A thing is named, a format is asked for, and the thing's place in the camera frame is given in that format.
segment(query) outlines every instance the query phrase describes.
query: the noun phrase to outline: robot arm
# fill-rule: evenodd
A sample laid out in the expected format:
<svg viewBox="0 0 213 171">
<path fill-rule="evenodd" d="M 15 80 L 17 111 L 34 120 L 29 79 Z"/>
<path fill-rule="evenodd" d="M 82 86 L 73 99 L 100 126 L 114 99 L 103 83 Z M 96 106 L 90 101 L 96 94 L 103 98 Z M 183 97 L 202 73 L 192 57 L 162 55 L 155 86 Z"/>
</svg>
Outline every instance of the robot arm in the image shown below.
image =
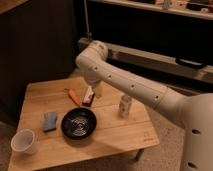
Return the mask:
<svg viewBox="0 0 213 171">
<path fill-rule="evenodd" d="M 96 86 L 101 80 L 143 102 L 166 118 L 181 125 L 179 106 L 186 98 L 169 87 L 139 77 L 105 62 L 108 49 L 100 41 L 93 41 L 76 59 L 85 80 Z"/>
<path fill-rule="evenodd" d="M 213 94 L 184 96 L 167 86 L 107 64 L 107 55 L 108 49 L 100 41 L 93 41 L 79 54 L 76 64 L 83 71 L 85 80 L 92 86 L 103 80 L 173 123 L 184 124 L 186 138 L 181 171 L 212 171 Z"/>
</svg>

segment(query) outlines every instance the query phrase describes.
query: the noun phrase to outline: black frying pan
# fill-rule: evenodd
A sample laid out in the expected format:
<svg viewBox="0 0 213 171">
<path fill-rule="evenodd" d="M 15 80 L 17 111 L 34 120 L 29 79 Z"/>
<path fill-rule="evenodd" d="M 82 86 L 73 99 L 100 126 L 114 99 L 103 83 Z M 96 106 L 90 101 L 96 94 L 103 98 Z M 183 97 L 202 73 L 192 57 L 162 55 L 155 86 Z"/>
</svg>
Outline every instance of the black frying pan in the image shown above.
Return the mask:
<svg viewBox="0 0 213 171">
<path fill-rule="evenodd" d="M 63 133 L 73 140 L 88 137 L 96 127 L 95 114 L 86 108 L 75 108 L 63 118 L 61 129 Z"/>
</svg>

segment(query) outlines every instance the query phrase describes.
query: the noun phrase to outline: wooden table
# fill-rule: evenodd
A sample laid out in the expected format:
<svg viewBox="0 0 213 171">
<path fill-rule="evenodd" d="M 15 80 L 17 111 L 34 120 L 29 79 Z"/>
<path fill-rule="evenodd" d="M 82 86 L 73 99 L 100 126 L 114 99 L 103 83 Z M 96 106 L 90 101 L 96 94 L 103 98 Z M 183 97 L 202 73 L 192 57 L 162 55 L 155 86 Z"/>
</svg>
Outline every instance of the wooden table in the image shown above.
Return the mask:
<svg viewBox="0 0 213 171">
<path fill-rule="evenodd" d="M 129 116 L 122 118 L 117 113 L 123 93 L 104 82 L 101 84 L 102 97 L 95 98 L 91 107 L 97 117 L 96 129 L 90 137 L 78 141 L 66 140 L 60 126 L 63 116 L 75 108 L 64 90 L 75 90 L 82 100 L 87 89 L 83 78 L 29 84 L 18 130 L 34 130 L 39 142 L 39 151 L 34 155 L 12 152 L 9 170 L 38 170 L 159 144 L 144 105 L 133 100 Z M 58 114 L 57 130 L 44 133 L 44 113 L 50 111 Z"/>
</svg>

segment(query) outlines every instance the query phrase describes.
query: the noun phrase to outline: paper cup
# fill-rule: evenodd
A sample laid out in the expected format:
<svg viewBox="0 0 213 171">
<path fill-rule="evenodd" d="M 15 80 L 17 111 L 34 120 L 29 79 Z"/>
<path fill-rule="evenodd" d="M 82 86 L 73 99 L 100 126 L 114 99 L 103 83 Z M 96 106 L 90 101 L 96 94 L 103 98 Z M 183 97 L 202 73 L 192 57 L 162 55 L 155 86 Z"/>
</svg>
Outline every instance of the paper cup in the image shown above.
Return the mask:
<svg viewBox="0 0 213 171">
<path fill-rule="evenodd" d="M 35 133 L 30 129 L 17 132 L 11 140 L 11 148 L 15 152 L 34 154 L 38 150 Z"/>
</svg>

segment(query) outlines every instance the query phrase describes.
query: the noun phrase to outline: sponge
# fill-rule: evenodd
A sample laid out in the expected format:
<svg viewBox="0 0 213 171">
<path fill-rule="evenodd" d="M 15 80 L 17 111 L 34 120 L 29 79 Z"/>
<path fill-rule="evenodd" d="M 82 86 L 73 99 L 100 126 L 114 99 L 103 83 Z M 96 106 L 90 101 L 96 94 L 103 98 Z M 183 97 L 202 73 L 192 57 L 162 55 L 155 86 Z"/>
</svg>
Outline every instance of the sponge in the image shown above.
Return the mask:
<svg viewBox="0 0 213 171">
<path fill-rule="evenodd" d="M 56 130 L 56 120 L 57 120 L 56 112 L 44 113 L 43 131 L 49 132 L 49 131 Z"/>
</svg>

